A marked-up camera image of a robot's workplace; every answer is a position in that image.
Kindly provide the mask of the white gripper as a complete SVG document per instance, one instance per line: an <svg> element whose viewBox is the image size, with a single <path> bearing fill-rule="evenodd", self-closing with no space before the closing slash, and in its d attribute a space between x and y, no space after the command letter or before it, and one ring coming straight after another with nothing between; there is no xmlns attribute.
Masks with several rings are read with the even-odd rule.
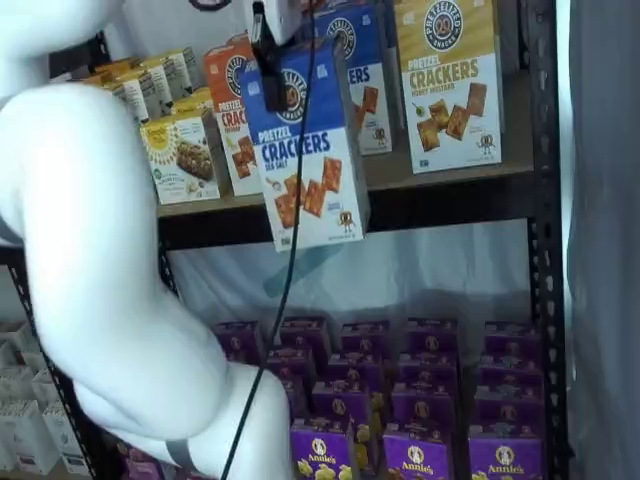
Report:
<svg viewBox="0 0 640 480"><path fill-rule="evenodd" d="M251 2L251 46L260 72L264 103L269 112L284 112L287 107L286 87L280 70L280 48L293 39L300 29L303 15L314 6L313 1L256 0ZM331 35L338 76L347 75L345 45L347 38L338 31ZM272 40L275 44L259 42Z"/></svg>

